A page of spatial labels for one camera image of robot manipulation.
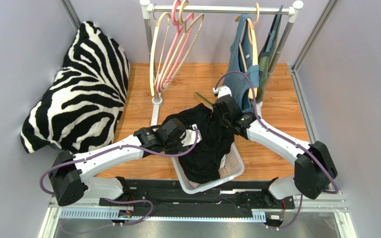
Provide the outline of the green hanger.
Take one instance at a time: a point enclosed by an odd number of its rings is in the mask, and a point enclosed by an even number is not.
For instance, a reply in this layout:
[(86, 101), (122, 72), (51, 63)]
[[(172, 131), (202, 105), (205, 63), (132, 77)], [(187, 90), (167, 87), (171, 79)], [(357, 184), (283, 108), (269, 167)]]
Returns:
[(199, 96), (201, 99), (203, 99), (205, 102), (207, 102), (209, 105), (213, 105), (213, 103), (211, 101), (209, 101), (207, 98), (205, 98), (203, 95), (201, 95), (200, 93), (198, 92), (195, 92), (197, 96)]

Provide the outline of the pink lilac tank top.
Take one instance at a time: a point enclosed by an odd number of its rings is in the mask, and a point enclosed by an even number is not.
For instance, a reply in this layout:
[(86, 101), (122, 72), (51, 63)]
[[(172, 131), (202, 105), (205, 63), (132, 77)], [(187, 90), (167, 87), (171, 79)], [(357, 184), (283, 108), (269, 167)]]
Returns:
[(191, 181), (191, 180), (187, 180), (187, 182), (190, 184), (190, 186), (191, 187), (193, 187), (193, 188), (196, 188), (196, 187), (198, 187), (199, 186), (199, 183), (197, 183), (197, 182), (194, 182), (194, 181)]

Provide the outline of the cream white hanger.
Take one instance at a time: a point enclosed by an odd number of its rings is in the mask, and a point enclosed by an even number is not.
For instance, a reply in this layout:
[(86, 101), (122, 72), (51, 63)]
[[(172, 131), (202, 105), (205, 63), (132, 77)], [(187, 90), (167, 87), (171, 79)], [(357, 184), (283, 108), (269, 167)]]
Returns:
[(171, 19), (171, 14), (168, 12), (164, 12), (161, 14), (160, 18), (156, 20), (156, 25), (154, 29), (154, 35), (153, 35), (153, 40), (151, 44), (151, 51), (150, 51), (150, 71), (149, 71), (149, 82), (150, 82), (150, 91), (151, 91), (151, 96), (155, 96), (155, 86), (156, 86), (156, 76), (155, 76), (155, 49), (156, 49), (156, 42), (158, 38), (158, 33), (160, 29), (160, 25), (163, 19), (167, 20), (167, 26), (170, 26), (170, 19)]

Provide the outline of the beige hanger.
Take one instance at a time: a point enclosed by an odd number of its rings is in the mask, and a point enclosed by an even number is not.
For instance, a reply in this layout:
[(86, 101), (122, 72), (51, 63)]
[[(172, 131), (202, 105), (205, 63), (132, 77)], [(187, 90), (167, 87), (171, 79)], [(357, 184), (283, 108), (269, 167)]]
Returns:
[(188, 0), (174, 1), (170, 13), (176, 33), (161, 70), (158, 89), (164, 92), (172, 83), (193, 48), (204, 23), (204, 14), (195, 15), (191, 12), (184, 16), (184, 9), (189, 5)]

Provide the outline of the pink plastic hanger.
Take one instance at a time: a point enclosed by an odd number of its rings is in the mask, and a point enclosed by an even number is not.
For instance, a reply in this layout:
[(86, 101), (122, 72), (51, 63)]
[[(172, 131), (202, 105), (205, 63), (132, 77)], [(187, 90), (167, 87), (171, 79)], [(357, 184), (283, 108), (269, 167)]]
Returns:
[(183, 8), (188, 4), (188, 0), (176, 0), (170, 12), (170, 24), (175, 26), (176, 31), (162, 68), (157, 73), (156, 90), (159, 93), (165, 91), (171, 84), (186, 58), (183, 57), (182, 54), (188, 44), (190, 33), (192, 32), (190, 25), (195, 20), (194, 13), (190, 13), (186, 18), (183, 18)]

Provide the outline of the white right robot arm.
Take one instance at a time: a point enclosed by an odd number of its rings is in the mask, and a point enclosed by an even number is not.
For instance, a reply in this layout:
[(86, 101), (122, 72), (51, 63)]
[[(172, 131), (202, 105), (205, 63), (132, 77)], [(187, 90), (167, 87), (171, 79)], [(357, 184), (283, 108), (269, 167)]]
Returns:
[(274, 200), (303, 195), (316, 199), (321, 193), (337, 193), (338, 175), (328, 147), (321, 141), (309, 143), (277, 130), (255, 113), (243, 113), (230, 95), (213, 104), (213, 115), (218, 122), (236, 135), (256, 142), (286, 159), (293, 167), (293, 175), (272, 179), (263, 189), (265, 197)]

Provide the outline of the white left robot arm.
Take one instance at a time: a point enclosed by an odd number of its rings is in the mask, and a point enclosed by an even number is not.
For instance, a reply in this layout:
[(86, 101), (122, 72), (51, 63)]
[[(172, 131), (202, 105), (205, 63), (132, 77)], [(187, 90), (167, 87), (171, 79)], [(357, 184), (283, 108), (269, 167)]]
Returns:
[(125, 193), (125, 180), (98, 178), (97, 174), (149, 155), (168, 158), (186, 155), (200, 138), (195, 124), (185, 126), (173, 118), (162, 125), (140, 128), (119, 142), (91, 152), (61, 151), (46, 175), (59, 206), (86, 199), (114, 200)]

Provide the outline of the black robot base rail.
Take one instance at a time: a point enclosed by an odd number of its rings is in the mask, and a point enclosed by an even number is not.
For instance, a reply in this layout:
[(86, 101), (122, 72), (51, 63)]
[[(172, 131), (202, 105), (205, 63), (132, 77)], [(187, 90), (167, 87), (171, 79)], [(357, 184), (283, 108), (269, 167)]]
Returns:
[(263, 222), (274, 215), (282, 220), (286, 212), (298, 209), (298, 197), (269, 202), (266, 181), (232, 180), (195, 194), (186, 193), (178, 180), (128, 179), (122, 184), (126, 191), (119, 201), (143, 199), (145, 202), (128, 205), (98, 199), (78, 202), (62, 208), (61, 217), (119, 222), (127, 217), (138, 220), (148, 215), (149, 220)]

